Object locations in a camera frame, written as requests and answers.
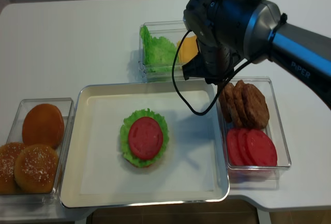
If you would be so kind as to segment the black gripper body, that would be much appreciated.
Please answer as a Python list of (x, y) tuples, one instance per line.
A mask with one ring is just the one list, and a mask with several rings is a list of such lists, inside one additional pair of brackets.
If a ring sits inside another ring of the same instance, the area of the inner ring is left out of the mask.
[(235, 66), (241, 62), (244, 57), (220, 45), (220, 47), (209, 47), (197, 39), (199, 62), (196, 77), (202, 78), (207, 84), (218, 85), (226, 80)]

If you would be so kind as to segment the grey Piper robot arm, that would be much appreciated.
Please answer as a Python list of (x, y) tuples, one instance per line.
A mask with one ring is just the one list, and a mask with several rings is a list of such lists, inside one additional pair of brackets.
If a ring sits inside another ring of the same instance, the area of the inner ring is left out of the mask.
[(185, 80), (225, 84), (248, 64), (270, 60), (330, 105), (330, 38), (287, 22), (267, 0), (190, 0), (185, 26), (198, 53), (182, 67)]

